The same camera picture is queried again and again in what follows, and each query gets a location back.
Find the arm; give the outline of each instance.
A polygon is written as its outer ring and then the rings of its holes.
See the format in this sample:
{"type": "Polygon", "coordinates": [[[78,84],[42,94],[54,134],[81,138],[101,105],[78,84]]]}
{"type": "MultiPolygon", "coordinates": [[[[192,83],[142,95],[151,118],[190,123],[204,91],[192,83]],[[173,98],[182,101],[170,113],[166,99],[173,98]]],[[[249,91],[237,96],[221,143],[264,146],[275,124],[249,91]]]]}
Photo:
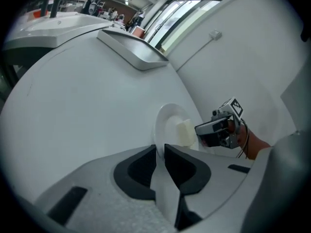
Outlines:
{"type": "MultiPolygon", "coordinates": [[[[260,150],[269,148],[270,145],[262,140],[260,140],[253,132],[249,131],[249,140],[248,140],[248,147],[244,149],[244,153],[246,156],[251,159],[255,160],[257,157],[257,154],[259,153],[260,150]]],[[[238,134],[238,144],[242,148],[246,142],[246,128],[244,125],[241,125],[240,128],[240,133],[238,134]]]]}

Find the black rubber seal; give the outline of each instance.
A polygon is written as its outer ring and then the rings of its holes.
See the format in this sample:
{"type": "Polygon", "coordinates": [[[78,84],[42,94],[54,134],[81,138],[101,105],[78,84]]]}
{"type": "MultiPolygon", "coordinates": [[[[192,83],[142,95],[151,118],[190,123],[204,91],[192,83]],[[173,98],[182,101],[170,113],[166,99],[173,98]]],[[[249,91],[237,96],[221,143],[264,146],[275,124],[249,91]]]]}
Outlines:
{"type": "Polygon", "coordinates": [[[150,189],[151,177],[156,168],[156,146],[137,153],[117,164],[113,177],[118,187],[129,197],[138,200],[156,200],[150,189]]]}
{"type": "Polygon", "coordinates": [[[41,11],[40,11],[40,17],[44,17],[45,13],[48,9],[49,0],[43,0],[43,3],[41,5],[41,11]]]}
{"type": "Polygon", "coordinates": [[[75,186],[66,193],[61,200],[48,212],[48,216],[60,225],[65,225],[79,203],[83,199],[87,189],[75,186]]]}
{"type": "Polygon", "coordinates": [[[50,18],[56,17],[59,4],[60,4],[60,0],[54,0],[53,6],[52,6],[52,9],[51,9],[50,18]]]}
{"type": "Polygon", "coordinates": [[[209,166],[165,144],[165,167],[182,195],[198,193],[211,177],[209,166]]]}
{"type": "Polygon", "coordinates": [[[189,211],[185,198],[183,196],[179,199],[179,205],[177,210],[177,217],[175,221],[175,228],[179,231],[198,223],[202,218],[195,212],[189,211]]]}
{"type": "Polygon", "coordinates": [[[240,166],[240,165],[235,165],[235,164],[231,164],[230,166],[228,166],[229,169],[241,172],[241,173],[248,173],[250,168],[249,167],[245,167],[245,166],[240,166]]]}

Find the white cable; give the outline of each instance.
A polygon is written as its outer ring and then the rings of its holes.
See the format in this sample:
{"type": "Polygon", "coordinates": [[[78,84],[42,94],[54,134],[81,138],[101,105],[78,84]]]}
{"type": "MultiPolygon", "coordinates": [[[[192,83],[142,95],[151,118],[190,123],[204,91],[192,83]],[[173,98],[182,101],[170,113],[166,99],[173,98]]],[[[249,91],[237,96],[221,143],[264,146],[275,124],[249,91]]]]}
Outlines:
{"type": "Polygon", "coordinates": [[[210,43],[213,40],[213,38],[210,38],[210,40],[208,40],[208,42],[206,42],[202,47],[200,47],[200,49],[198,51],[196,51],[189,59],[186,60],[186,62],[184,64],[182,64],[177,70],[176,72],[178,72],[180,70],[180,68],[182,68],[189,60],[192,59],[193,56],[195,56],[199,51],[202,50],[203,47],[205,47],[208,43],[210,43]]]}

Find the orange object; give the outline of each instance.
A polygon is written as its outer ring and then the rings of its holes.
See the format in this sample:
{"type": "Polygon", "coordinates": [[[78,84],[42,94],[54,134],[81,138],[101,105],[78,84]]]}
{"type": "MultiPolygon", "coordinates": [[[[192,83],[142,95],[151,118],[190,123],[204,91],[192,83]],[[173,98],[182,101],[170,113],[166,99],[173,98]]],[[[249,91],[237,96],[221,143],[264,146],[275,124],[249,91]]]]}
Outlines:
{"type": "Polygon", "coordinates": [[[139,27],[139,26],[136,26],[136,27],[134,28],[132,34],[142,39],[142,38],[144,37],[144,35],[145,35],[145,30],[142,29],[142,28],[139,27]]]}
{"type": "Polygon", "coordinates": [[[41,14],[41,10],[34,12],[34,18],[39,18],[41,14]]]}

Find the gray tray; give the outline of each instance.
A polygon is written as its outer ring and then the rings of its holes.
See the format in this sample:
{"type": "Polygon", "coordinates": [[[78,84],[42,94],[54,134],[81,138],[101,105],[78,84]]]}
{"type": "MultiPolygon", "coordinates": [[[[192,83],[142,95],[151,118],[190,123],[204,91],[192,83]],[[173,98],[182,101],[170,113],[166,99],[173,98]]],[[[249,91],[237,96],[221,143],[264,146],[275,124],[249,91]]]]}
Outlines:
{"type": "Polygon", "coordinates": [[[102,29],[97,38],[139,70],[163,67],[169,63],[157,49],[126,31],[102,29]]]}

